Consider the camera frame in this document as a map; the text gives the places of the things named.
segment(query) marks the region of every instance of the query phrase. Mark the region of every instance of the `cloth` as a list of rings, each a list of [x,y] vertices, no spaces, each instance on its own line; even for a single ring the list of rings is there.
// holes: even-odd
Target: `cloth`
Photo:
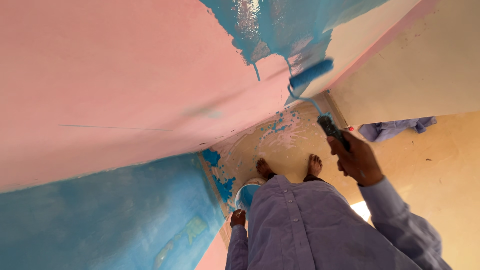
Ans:
[[[248,232],[232,228],[226,270],[451,269],[437,231],[386,178],[359,187],[375,228],[324,181],[275,175],[253,196]]]
[[[272,179],[275,175],[277,175],[277,174],[274,173],[274,172],[269,173],[268,176],[267,176],[267,181],[270,180],[270,179]],[[316,176],[313,175],[313,174],[307,174],[307,176],[305,176],[305,178],[303,179],[304,182],[306,182],[306,181],[315,181],[315,180],[324,181],[324,182],[325,182],[325,180],[323,180],[322,178],[316,177]]]
[[[407,128],[412,128],[417,133],[427,131],[426,127],[437,123],[435,116],[422,117],[414,119],[406,119],[399,121],[381,122],[373,124],[365,124],[359,129],[367,140],[371,142],[381,142],[386,139],[391,139]]]

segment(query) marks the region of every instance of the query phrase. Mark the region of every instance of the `hand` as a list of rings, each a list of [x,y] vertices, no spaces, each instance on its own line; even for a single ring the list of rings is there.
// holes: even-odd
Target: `hand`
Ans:
[[[380,182],[384,176],[370,146],[348,132],[342,131],[342,134],[350,143],[350,152],[334,137],[327,137],[332,155],[338,155],[338,170],[343,171],[344,176],[353,177],[362,186]]]
[[[245,227],[245,221],[246,221],[245,214],[246,214],[245,210],[242,210],[242,209],[237,209],[233,211],[232,217],[230,218],[230,227],[233,228],[233,226],[235,225],[242,225],[243,227]]]

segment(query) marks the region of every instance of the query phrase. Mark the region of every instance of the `blue paint roller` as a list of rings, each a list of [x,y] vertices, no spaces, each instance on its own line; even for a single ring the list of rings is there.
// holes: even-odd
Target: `blue paint roller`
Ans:
[[[348,143],[348,141],[345,140],[342,133],[340,132],[340,130],[335,125],[335,122],[333,121],[332,114],[329,111],[327,113],[322,113],[322,111],[320,110],[320,107],[318,106],[317,102],[315,102],[315,100],[313,100],[311,98],[297,97],[293,94],[292,89],[291,89],[291,88],[295,89],[295,88],[297,88],[301,85],[307,84],[307,83],[311,82],[313,79],[329,72],[332,69],[333,69],[333,60],[332,59],[325,59],[325,60],[321,61],[320,63],[318,63],[318,64],[316,64],[312,67],[309,67],[308,69],[302,71],[301,73],[291,77],[290,78],[290,85],[287,88],[288,88],[288,91],[289,91],[290,95],[294,99],[299,99],[299,100],[304,100],[304,101],[311,102],[315,106],[315,108],[317,109],[318,113],[320,114],[320,116],[318,116],[318,118],[317,118],[317,123],[325,131],[325,134],[327,136],[335,137],[337,140],[339,140],[343,144],[343,147],[345,147],[345,149],[347,151],[350,151],[350,144]]]

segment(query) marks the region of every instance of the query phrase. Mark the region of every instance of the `stained floor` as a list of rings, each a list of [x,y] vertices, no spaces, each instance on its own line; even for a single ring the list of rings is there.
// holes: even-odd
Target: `stained floor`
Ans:
[[[209,172],[222,184],[220,189],[231,185],[224,210],[233,209],[236,191],[244,182],[259,176],[255,162],[260,157],[274,172],[299,183],[311,153],[323,161],[320,177],[350,204],[363,200],[355,181],[337,170],[337,157],[330,155],[325,134],[315,122],[317,115],[311,104],[301,103],[210,148],[220,159]],[[454,269],[476,269],[480,264],[480,111],[438,116],[437,121],[423,134],[405,130],[370,145],[412,212],[440,232],[444,259]],[[361,137],[356,130],[353,133]]]

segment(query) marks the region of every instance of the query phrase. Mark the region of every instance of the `bare foot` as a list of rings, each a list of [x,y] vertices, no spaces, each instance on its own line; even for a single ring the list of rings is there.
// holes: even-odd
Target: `bare foot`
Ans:
[[[263,176],[265,179],[268,178],[268,175],[273,173],[268,163],[262,158],[257,161],[257,172]]]
[[[307,175],[312,174],[315,177],[318,177],[323,166],[322,160],[317,155],[311,154],[308,158]]]

